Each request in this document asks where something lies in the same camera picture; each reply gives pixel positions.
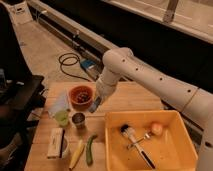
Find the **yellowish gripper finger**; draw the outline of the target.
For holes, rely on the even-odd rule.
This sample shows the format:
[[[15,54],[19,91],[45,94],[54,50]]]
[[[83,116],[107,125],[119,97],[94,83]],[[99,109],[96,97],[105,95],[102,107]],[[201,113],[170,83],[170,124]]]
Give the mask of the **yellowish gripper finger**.
[[[103,99],[101,97],[97,98],[97,109],[102,105]]]

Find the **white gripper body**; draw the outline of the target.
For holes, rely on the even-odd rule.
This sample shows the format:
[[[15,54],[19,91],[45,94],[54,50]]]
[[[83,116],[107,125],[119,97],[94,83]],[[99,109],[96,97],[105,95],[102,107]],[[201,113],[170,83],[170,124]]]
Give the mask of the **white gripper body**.
[[[115,85],[105,83],[102,78],[96,81],[96,96],[102,101],[107,100],[116,90]]]

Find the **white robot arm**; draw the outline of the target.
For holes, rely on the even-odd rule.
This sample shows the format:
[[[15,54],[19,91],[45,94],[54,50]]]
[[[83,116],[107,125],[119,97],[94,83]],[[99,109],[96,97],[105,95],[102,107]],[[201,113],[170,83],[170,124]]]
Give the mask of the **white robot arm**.
[[[103,104],[115,92],[122,76],[137,82],[204,129],[196,171],[213,171],[213,93],[142,65],[126,47],[106,51],[102,60],[98,102]]]

